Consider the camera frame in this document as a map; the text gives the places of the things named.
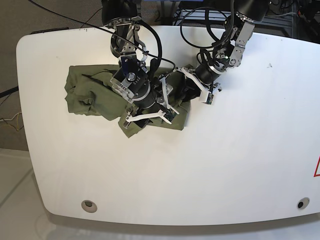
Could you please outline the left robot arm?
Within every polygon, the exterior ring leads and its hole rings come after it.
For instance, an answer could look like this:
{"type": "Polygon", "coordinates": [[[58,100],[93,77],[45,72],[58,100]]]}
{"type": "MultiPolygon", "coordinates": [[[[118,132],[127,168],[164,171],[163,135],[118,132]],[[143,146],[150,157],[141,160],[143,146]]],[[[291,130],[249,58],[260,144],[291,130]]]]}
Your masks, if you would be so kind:
{"type": "Polygon", "coordinates": [[[199,50],[196,55],[198,66],[195,69],[178,69],[178,72],[184,75],[184,80],[176,91],[178,99],[188,102],[203,97],[204,103],[212,103],[214,91],[221,90],[217,79],[227,69],[241,64],[246,44],[254,32],[254,22],[263,20],[269,5],[268,0],[232,0],[230,15],[225,18],[224,32],[220,38],[211,28],[210,11],[214,8],[198,7],[198,10],[204,12],[203,23],[213,42],[210,46],[199,46],[186,41],[188,45],[199,50]]]}

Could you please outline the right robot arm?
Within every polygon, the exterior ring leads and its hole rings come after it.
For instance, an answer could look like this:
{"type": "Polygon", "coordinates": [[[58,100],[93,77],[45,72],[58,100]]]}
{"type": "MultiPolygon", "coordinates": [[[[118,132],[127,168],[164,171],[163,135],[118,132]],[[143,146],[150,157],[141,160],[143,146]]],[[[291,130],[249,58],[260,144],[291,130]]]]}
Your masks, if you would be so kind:
{"type": "Polygon", "coordinates": [[[144,127],[151,119],[171,124],[179,112],[169,103],[172,86],[167,84],[167,73],[156,76],[162,60],[162,44],[158,34],[141,19],[139,0],[103,0],[102,24],[113,29],[110,41],[112,54],[118,59],[119,70],[110,82],[113,90],[131,106],[126,110],[124,128],[132,123],[144,127]],[[156,40],[158,54],[146,66],[149,55],[139,38],[140,27],[149,30],[156,40]]]}

